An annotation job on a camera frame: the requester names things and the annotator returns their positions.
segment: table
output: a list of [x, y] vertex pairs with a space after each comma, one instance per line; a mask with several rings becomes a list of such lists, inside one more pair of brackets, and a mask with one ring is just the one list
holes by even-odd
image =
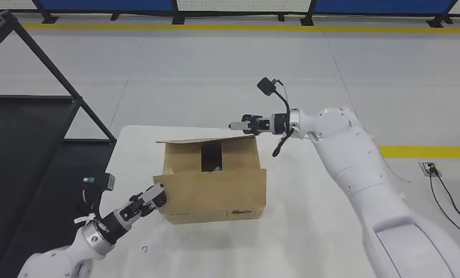
[[[101, 215], [145, 191], [162, 173], [162, 139], [241, 135], [228, 129], [126, 126], [107, 172]], [[92, 277], [374, 277], [361, 226], [346, 196], [328, 175], [308, 140], [257, 137], [267, 169], [267, 207], [260, 219], [171, 225], [155, 211], [134, 224]]]

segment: cardboard box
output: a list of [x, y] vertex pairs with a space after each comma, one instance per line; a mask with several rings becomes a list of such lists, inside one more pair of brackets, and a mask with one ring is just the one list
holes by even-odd
[[260, 168], [256, 139], [167, 141], [160, 212], [173, 224], [259, 218], [266, 203], [266, 170]]

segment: yellow tape stripe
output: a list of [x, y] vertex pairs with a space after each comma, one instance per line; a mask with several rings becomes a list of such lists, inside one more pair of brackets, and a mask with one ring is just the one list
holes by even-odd
[[302, 27], [244, 24], [23, 24], [26, 29], [111, 30], [111, 31], [276, 31], [276, 32], [386, 32], [402, 34], [460, 34], [460, 28], [430, 27]]
[[380, 147], [386, 158], [460, 158], [460, 147]]

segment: floor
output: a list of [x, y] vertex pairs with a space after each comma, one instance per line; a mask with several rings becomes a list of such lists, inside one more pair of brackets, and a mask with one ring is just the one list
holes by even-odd
[[[23, 22], [38, 22], [22, 15]], [[109, 18], [62, 16], [69, 22]], [[121, 16], [114, 24], [170, 19]], [[188, 19], [186, 24], [282, 24], [266, 18]], [[286, 24], [298, 24], [288, 18]], [[318, 18], [316, 25], [426, 27], [423, 19]], [[289, 103], [306, 113], [353, 109], [379, 145], [459, 146], [460, 34], [243, 31], [31, 30], [43, 50], [115, 136], [129, 124], [226, 128], [245, 113], [282, 111], [256, 87], [279, 78]], [[0, 44], [1, 94], [66, 94], [15, 35]], [[68, 137], [102, 138], [85, 113]], [[437, 159], [446, 185], [460, 197], [459, 161]], [[440, 223], [442, 216], [418, 159], [389, 159], [408, 204]], [[436, 183], [441, 204], [460, 223]]]

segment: printed logo on box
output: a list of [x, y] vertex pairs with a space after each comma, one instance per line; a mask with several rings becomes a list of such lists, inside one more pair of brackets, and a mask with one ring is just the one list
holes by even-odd
[[250, 210], [233, 210], [231, 212], [231, 214], [234, 215], [234, 216], [242, 216], [242, 215], [252, 214], [252, 211], [250, 211]]

